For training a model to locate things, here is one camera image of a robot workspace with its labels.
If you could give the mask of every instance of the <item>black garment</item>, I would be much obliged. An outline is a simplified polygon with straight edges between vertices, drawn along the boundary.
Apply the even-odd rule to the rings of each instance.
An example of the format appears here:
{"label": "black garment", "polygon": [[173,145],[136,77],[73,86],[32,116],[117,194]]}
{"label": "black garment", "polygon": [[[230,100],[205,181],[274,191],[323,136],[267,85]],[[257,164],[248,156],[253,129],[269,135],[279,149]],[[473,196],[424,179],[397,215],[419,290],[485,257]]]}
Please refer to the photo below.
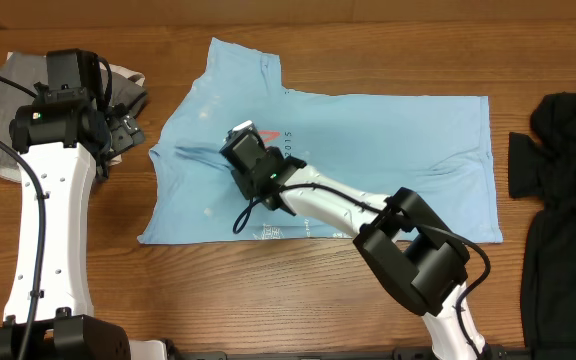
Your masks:
{"label": "black garment", "polygon": [[521,315],[534,359],[576,359],[576,94],[544,97],[530,125],[542,145],[511,133],[510,196],[544,201],[526,242]]}

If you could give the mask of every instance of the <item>gray fabric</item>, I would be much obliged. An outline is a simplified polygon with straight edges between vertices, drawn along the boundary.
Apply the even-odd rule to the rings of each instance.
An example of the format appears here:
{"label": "gray fabric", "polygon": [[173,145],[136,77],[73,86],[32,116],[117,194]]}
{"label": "gray fabric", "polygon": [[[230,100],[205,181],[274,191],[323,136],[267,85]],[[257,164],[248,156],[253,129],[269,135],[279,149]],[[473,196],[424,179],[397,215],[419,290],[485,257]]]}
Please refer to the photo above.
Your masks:
{"label": "gray fabric", "polygon": [[[106,87],[107,72],[101,71],[103,86]],[[48,83],[46,70],[46,58],[36,55],[25,55],[13,53],[8,61],[0,68],[0,75],[10,79],[26,88],[32,89],[36,82]],[[135,84],[125,77],[112,74],[112,97],[111,105],[124,103],[128,105],[139,94],[146,91],[143,87]],[[7,145],[12,144],[8,126],[15,117],[15,113],[20,106],[29,105],[33,98],[22,91],[0,82],[0,140]],[[143,97],[132,110],[132,115],[136,116],[146,101]],[[19,181],[19,170],[17,164],[6,153],[0,150],[0,176],[9,180]]]}

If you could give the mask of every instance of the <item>wood grain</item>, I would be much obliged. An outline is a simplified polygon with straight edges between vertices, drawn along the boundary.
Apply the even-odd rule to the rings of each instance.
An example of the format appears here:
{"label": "wood grain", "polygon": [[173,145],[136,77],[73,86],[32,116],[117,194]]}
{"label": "wood grain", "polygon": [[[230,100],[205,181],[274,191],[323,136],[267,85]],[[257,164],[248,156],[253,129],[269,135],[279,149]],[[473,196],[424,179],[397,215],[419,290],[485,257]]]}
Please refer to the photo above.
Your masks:
{"label": "wood grain", "polygon": [[[511,200],[508,132],[529,132],[543,95],[576,91],[576,21],[0,31],[6,52],[80,47],[146,74],[147,143],[113,168],[89,209],[88,279],[96,314],[136,339],[186,351],[390,350],[429,344],[349,240],[142,247],[156,202],[147,151],[205,67],[210,38],[279,54],[287,87],[326,94],[489,95],[505,241],[486,245],[492,274],[469,302],[491,343],[522,345],[519,286],[528,226],[541,205]],[[0,318],[12,284],[18,185],[0,179]],[[482,270],[475,256],[471,277]]]}

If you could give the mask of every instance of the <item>light blue shirt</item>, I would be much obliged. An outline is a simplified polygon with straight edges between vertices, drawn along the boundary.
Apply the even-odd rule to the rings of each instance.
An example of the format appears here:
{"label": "light blue shirt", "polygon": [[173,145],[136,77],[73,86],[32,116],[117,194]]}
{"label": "light blue shirt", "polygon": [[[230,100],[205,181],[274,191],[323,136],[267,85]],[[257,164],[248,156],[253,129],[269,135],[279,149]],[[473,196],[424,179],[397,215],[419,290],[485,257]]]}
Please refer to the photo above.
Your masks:
{"label": "light blue shirt", "polygon": [[332,179],[371,193],[410,188],[454,232],[475,242],[502,241],[487,97],[327,96],[286,89],[278,56],[213,39],[206,72],[150,150],[157,205],[140,242],[343,236],[318,220],[261,205],[244,231],[232,233],[248,201],[219,149],[228,130],[246,120],[268,146]]}

